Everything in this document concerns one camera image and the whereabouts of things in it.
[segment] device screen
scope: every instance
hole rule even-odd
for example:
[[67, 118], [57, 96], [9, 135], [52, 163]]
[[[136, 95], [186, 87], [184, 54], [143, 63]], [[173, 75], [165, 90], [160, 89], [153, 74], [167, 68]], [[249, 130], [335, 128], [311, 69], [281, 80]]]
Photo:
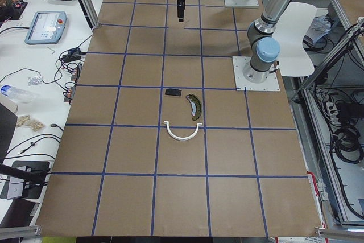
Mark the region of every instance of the device screen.
[[50, 40], [57, 30], [59, 13], [38, 14], [30, 40]]

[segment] person's hand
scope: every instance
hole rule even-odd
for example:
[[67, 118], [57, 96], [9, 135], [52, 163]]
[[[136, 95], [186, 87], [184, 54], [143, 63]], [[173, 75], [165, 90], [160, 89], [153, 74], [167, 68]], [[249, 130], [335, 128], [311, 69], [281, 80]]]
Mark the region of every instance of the person's hand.
[[6, 6], [6, 0], [0, 0], [0, 7]]

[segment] white desk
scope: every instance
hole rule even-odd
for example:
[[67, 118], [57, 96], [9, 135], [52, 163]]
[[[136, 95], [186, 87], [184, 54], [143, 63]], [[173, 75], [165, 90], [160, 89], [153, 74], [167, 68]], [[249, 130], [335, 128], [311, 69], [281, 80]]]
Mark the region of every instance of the white desk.
[[[54, 45], [27, 45], [24, 42], [27, 30], [10, 30], [0, 35], [0, 78], [4, 75], [17, 71], [21, 68], [35, 69], [41, 72], [43, 80], [46, 82], [53, 81], [53, 76], [56, 72], [55, 61], [59, 54], [69, 48], [78, 46], [84, 39], [92, 34], [86, 19], [82, 13], [82, 9], [78, 0], [72, 1], [57, 1], [57, 0], [25, 0], [28, 2], [21, 19], [19, 21], [6, 22], [0, 28], [4, 30], [9, 27], [23, 26], [29, 27], [35, 12], [37, 11], [56, 11], [62, 10], [67, 14], [67, 24], [63, 33], [63, 37]], [[102, 0], [92, 0], [95, 10], [98, 13], [101, 8]], [[81, 50], [86, 51], [90, 39], [81, 46]], [[14, 147], [21, 141], [27, 138], [36, 136], [42, 133], [51, 133], [61, 136], [61, 130], [52, 128], [49, 125], [56, 123], [64, 127], [69, 105], [63, 102], [62, 89], [53, 84], [41, 84], [28, 86], [28, 77], [36, 76], [37, 73], [31, 71], [21, 71], [14, 74], [0, 84], [13, 85], [17, 88], [29, 90], [39, 95], [37, 100], [29, 104], [18, 104], [18, 116], [30, 114], [32, 118], [39, 120], [46, 125], [41, 131], [34, 133], [30, 128], [20, 127], [15, 130], [14, 137], [11, 141], [10, 148]], [[61, 85], [69, 81], [70, 74], [63, 72], [63, 78], [59, 81]], [[17, 152], [29, 146], [30, 142], [19, 146], [18, 149], [12, 151], [9, 156], [17, 156]], [[35, 147], [29, 149], [23, 155], [28, 154], [49, 154], [56, 156], [58, 143], [53, 139], [45, 139], [37, 143]], [[6, 159], [4, 164], [11, 166], [16, 160], [50, 160], [46, 156], [30, 156], [19, 159]], [[35, 202], [42, 203], [45, 191]], [[0, 220], [3, 219], [6, 211], [11, 204], [11, 200], [0, 200]], [[31, 225], [34, 225], [38, 216], [33, 218]]]

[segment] white mounting plate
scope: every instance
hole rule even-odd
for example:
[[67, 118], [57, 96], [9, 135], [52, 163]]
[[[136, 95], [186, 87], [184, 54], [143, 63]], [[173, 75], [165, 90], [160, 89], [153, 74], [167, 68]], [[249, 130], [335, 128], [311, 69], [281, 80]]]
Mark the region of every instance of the white mounting plate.
[[259, 8], [258, 0], [224, 0], [225, 7]]
[[233, 65], [234, 65], [234, 74], [235, 74], [235, 85], [237, 87], [237, 91], [279, 91], [279, 84], [277, 80], [276, 73], [271, 73], [268, 75], [268, 78], [260, 83], [252, 83], [248, 81], [243, 75], [243, 69], [246, 63], [250, 61], [251, 57], [233, 57]]

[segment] white curved handle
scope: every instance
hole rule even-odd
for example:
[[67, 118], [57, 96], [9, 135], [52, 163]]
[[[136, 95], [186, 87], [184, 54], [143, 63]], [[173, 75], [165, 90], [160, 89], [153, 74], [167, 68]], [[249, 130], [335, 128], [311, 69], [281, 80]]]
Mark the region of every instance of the white curved handle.
[[202, 122], [198, 122], [195, 132], [192, 133], [192, 135], [188, 136], [188, 137], [178, 137], [176, 135], [174, 135], [171, 131], [171, 129], [169, 128], [169, 122], [168, 121], [164, 121], [163, 122], [165, 125], [167, 125], [167, 131], [169, 133], [169, 135], [173, 138], [173, 139], [177, 139], [178, 141], [188, 141], [189, 139], [192, 139], [194, 136], [196, 136], [198, 129], [200, 126], [202, 126]]

